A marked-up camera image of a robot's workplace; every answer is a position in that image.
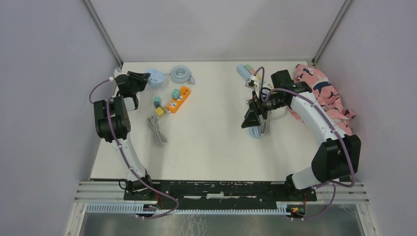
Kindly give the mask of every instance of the pink fabric with navy pattern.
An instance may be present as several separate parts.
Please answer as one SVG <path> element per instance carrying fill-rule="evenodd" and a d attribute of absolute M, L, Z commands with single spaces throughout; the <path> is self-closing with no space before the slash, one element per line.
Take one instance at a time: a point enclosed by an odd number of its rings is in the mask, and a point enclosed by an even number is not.
<path fill-rule="evenodd" d="M 326 111 L 328 116 L 348 135 L 352 135 L 349 127 L 349 120 L 356 114 L 348 109 L 344 109 L 342 99 L 336 89 L 328 82 L 327 76 L 317 68 L 307 65 L 297 65 L 294 81 L 305 81 L 316 96 L 317 102 Z M 301 117 L 293 110 L 288 108 L 293 116 L 301 120 Z"/>

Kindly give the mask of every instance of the robotic arm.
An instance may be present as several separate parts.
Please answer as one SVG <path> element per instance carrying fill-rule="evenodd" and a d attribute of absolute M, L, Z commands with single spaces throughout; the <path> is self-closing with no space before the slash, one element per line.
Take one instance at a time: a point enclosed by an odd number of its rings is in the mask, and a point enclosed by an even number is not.
<path fill-rule="evenodd" d="M 311 162 L 311 167 L 287 176 L 286 184 L 290 188 L 301 190 L 350 175 L 346 155 L 342 149 L 342 144 L 334 133 L 335 131 L 342 137 L 344 145 L 348 150 L 354 173 L 356 173 L 361 145 L 358 136 L 348 136 L 346 132 L 340 129 L 318 104 L 308 84 L 305 82 L 294 82 L 288 70 L 282 70 L 272 74 L 271 79 L 275 88 L 295 92 L 311 100 L 316 105 L 314 106 L 306 102 L 305 99 L 284 91 L 273 92 L 270 94 L 268 100 L 265 101 L 263 99 L 263 101 L 259 97 L 262 96 L 259 89 L 259 80 L 255 76 L 252 76 L 246 83 L 247 87 L 255 90 L 252 92 L 252 99 L 248 101 L 249 109 L 241 125 L 242 128 L 259 126 L 261 125 L 262 118 L 267 119 L 268 111 L 289 106 L 300 115 L 310 130 L 312 130 L 319 144 L 319 149 Z"/>

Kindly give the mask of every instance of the yellow plug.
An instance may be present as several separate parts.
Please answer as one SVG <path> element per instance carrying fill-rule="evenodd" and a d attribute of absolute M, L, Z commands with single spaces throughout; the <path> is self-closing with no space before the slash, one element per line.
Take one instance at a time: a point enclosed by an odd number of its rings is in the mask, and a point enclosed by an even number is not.
<path fill-rule="evenodd" d="M 163 107 L 158 107 L 158 108 L 155 109 L 155 113 L 159 117 L 161 117 L 161 116 L 163 116 L 165 114 L 165 109 Z"/>

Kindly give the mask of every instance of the blue round object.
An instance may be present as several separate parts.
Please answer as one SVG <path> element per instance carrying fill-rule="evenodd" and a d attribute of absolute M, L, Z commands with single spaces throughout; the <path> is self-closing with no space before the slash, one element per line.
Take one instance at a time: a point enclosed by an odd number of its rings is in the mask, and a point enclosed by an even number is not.
<path fill-rule="evenodd" d="M 160 70 L 149 68 L 146 70 L 146 73 L 150 74 L 148 78 L 148 85 L 150 86 L 160 86 L 165 81 L 165 75 Z"/>

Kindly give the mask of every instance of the green block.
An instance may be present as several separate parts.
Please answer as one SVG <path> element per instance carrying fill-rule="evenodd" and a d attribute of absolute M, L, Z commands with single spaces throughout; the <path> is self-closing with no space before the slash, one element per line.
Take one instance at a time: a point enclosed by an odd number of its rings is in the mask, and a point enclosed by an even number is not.
<path fill-rule="evenodd" d="M 248 71 L 252 69 L 252 67 L 251 67 L 249 64 L 245 65 L 245 68 L 246 68 Z"/>

